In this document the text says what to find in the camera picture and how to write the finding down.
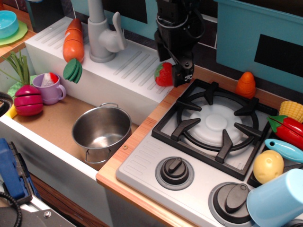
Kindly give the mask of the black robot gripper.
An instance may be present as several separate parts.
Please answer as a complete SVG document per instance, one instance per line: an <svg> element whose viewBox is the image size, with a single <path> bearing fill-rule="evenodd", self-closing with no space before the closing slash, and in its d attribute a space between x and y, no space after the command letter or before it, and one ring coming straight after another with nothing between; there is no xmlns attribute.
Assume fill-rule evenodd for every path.
<svg viewBox="0 0 303 227"><path fill-rule="evenodd" d="M173 59L173 86L189 83L194 74L192 48L198 40L197 0L158 0L154 38L160 61Z"/></svg>

